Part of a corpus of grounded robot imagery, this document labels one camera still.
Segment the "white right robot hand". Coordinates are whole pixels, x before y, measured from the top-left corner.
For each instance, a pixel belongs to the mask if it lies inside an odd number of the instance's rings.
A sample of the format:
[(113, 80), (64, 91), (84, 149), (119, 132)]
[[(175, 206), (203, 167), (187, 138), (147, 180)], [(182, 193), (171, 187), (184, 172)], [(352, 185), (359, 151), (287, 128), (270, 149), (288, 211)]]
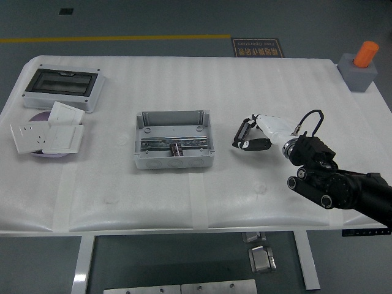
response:
[[(260, 129), (265, 138), (247, 139), (253, 128)], [(290, 126), (282, 118), (267, 115), (251, 115), (243, 120), (239, 127), (232, 146), (244, 151), (264, 151), (272, 145), (281, 148), (285, 157), (294, 147), (298, 137), (293, 135)]]

